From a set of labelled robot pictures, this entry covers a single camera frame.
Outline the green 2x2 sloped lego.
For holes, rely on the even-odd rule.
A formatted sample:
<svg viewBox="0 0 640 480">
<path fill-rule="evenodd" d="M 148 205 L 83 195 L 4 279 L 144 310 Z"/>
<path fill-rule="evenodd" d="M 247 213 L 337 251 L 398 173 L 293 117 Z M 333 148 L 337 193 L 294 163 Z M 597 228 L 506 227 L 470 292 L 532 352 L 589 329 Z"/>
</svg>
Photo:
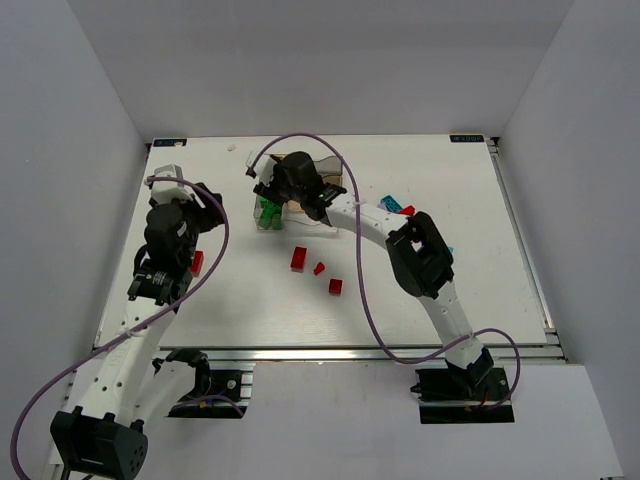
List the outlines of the green 2x2 sloped lego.
<svg viewBox="0 0 640 480">
<path fill-rule="evenodd" d="M 260 216 L 257 220 L 257 226 L 259 229 L 268 230 L 271 228 L 271 218 L 262 214 L 262 210 Z"/>
</svg>

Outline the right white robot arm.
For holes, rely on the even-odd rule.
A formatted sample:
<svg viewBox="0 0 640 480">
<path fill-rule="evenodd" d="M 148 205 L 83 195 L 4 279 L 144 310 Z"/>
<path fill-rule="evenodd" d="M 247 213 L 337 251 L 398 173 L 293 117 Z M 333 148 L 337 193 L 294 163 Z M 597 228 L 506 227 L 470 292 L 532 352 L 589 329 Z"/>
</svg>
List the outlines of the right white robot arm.
<svg viewBox="0 0 640 480">
<path fill-rule="evenodd" d="M 355 192 L 325 181 L 303 151 L 260 156 L 246 174 L 258 181 L 257 195 L 278 205 L 294 201 L 311 220 L 354 233 L 357 256 L 364 239 L 383 248 L 397 284 L 428 314 L 446 348 L 453 380 L 475 392 L 493 359 L 474 336 L 456 292 L 452 253 L 428 214 L 391 213 L 362 201 Z"/>
</svg>

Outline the red 2x4 lego brick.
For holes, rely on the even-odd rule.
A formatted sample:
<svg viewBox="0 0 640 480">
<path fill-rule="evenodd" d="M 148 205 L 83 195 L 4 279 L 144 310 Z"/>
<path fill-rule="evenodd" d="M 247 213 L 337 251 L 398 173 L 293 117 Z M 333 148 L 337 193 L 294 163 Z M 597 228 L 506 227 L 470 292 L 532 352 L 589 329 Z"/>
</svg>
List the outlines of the red 2x4 lego brick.
<svg viewBox="0 0 640 480">
<path fill-rule="evenodd" d="M 290 269 L 294 272 L 303 272 L 305 268 L 306 256 L 307 248 L 296 246 L 292 254 Z"/>
</svg>

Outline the red 2x2 lego brick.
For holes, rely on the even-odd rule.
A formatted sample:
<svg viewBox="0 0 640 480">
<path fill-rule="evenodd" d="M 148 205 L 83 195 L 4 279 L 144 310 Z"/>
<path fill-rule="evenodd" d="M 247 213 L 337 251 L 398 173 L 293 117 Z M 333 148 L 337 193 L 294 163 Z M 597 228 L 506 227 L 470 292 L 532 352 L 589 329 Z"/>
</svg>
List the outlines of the red 2x2 lego brick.
<svg viewBox="0 0 640 480">
<path fill-rule="evenodd" d="M 342 293 L 343 281 L 341 279 L 331 278 L 329 281 L 328 291 L 331 295 L 340 296 Z"/>
</svg>

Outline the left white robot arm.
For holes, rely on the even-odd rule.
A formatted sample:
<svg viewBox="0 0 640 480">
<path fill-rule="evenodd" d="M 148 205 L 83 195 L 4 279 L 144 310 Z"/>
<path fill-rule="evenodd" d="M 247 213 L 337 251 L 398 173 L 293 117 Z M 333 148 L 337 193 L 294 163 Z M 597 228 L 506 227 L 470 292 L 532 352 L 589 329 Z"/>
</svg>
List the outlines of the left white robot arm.
<svg viewBox="0 0 640 480">
<path fill-rule="evenodd" d="M 148 452 L 145 433 L 186 396 L 205 394 L 206 355 L 178 349 L 155 354 L 180 306 L 198 288 L 192 266 L 200 235 L 228 224 L 222 197 L 203 183 L 151 179 L 145 242 L 117 336 L 96 349 L 99 371 L 71 411 L 55 414 L 50 432 L 66 472 L 133 479 Z"/>
</svg>

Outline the red rounded lego brick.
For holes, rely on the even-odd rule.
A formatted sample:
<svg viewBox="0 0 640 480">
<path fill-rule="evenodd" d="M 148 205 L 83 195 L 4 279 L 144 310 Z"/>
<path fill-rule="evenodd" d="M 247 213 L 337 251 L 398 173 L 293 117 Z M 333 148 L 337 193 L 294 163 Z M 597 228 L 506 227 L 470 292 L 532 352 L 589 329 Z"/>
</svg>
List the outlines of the red rounded lego brick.
<svg viewBox="0 0 640 480">
<path fill-rule="evenodd" d="M 401 209 L 399 211 L 399 214 L 401 215 L 405 215 L 405 216 L 413 216 L 416 212 L 416 209 L 413 205 L 408 205 L 407 207 Z"/>
</svg>

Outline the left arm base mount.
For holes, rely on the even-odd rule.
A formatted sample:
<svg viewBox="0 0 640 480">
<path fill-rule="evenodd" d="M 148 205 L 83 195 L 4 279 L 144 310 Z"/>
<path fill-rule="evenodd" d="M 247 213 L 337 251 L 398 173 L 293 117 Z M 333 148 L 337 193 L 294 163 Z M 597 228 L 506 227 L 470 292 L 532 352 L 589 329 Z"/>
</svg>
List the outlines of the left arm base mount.
<svg viewBox="0 0 640 480">
<path fill-rule="evenodd" d="M 214 368 L 205 352 L 178 348 L 151 361 L 153 376 L 137 406 L 167 418 L 240 419 L 250 398 L 247 370 Z"/>
</svg>

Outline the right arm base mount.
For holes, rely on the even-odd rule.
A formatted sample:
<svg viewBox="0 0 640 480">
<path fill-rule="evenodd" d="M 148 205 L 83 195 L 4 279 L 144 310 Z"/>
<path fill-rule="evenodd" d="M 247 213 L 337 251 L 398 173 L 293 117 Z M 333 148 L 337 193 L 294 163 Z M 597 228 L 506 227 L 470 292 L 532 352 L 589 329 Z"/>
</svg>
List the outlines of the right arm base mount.
<svg viewBox="0 0 640 480">
<path fill-rule="evenodd" d="M 515 415 L 503 368 L 493 368 L 475 390 L 447 369 L 416 370 L 410 392 L 417 397 L 420 422 L 425 425 L 510 424 Z"/>
</svg>

